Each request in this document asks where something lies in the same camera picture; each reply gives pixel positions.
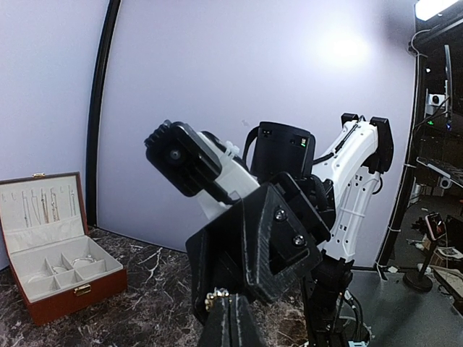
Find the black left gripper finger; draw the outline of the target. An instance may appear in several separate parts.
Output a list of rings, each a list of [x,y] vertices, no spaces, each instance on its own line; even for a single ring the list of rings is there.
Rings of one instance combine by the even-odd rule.
[[[267,346],[247,298],[239,294],[230,298],[230,346]]]

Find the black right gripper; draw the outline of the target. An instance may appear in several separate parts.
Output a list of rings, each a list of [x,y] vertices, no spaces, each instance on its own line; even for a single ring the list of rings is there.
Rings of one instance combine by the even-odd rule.
[[[248,301],[273,303],[316,267],[331,238],[331,180],[274,176],[186,241],[192,309],[203,326],[199,347],[231,346],[230,298],[210,312],[207,294],[224,288]]]

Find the silver stud earring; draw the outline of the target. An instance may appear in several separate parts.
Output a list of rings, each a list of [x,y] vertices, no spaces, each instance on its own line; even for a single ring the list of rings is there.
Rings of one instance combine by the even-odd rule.
[[[206,294],[204,304],[206,312],[210,312],[218,299],[229,297],[229,291],[226,288],[214,288],[212,292]]]

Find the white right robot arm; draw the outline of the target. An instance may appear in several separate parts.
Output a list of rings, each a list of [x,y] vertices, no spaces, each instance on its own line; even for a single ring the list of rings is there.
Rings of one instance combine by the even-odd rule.
[[[309,132],[271,122],[254,128],[249,168],[234,148],[200,139],[221,162],[197,194],[208,223],[186,243],[201,346],[263,346],[254,301],[274,303],[300,283],[311,346],[366,346],[362,311],[340,318],[370,198],[391,165],[387,119],[346,113],[334,143],[314,158]]]

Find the red wooden jewelry box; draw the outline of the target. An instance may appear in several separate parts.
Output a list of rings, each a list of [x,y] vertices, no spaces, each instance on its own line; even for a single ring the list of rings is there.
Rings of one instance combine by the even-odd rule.
[[[126,268],[89,235],[78,172],[1,181],[1,236],[36,325],[127,290]]]

